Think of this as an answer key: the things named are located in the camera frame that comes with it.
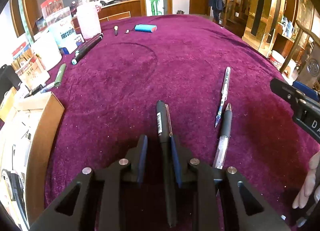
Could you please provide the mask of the white gloved right hand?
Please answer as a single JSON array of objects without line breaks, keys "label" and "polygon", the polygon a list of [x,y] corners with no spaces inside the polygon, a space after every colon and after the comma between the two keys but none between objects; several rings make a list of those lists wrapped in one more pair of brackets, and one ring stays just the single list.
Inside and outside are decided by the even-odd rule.
[{"label": "white gloved right hand", "polygon": [[309,171],[301,187],[301,190],[299,191],[298,195],[296,196],[292,204],[293,209],[304,208],[315,187],[316,190],[314,193],[314,199],[316,203],[319,201],[319,185],[316,186],[316,171],[319,165],[319,156],[320,153],[317,152],[311,157],[309,161]]}]

